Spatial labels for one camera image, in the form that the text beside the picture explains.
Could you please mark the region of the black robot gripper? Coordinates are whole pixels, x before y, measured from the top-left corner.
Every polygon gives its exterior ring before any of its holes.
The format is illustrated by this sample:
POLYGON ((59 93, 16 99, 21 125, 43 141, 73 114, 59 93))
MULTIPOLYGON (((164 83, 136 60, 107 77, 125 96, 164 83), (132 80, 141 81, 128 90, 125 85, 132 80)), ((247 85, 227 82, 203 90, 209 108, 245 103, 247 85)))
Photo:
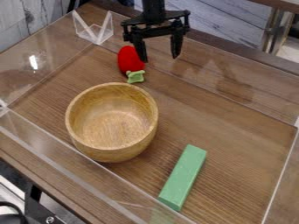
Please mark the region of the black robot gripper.
POLYGON ((147 63, 145 42, 143 39, 171 35, 171 52, 172 57, 180 55, 183 47, 183 35, 189 31, 188 10, 167 10, 156 14, 157 18, 151 20, 145 13, 133 18, 124 20, 123 27, 124 41, 132 42, 139 59, 147 63))

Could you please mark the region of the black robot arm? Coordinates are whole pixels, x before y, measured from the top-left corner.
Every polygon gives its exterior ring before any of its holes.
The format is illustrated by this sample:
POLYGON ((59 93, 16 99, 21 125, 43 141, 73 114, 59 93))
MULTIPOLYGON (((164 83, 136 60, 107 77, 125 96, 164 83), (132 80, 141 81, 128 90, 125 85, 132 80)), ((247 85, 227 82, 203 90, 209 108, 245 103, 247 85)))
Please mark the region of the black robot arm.
POLYGON ((164 0, 141 0, 143 12, 121 22, 123 39, 133 44, 139 59, 147 63, 144 39, 171 36, 171 53, 176 59, 183 49, 183 37, 189 31, 188 10, 167 10, 164 0))

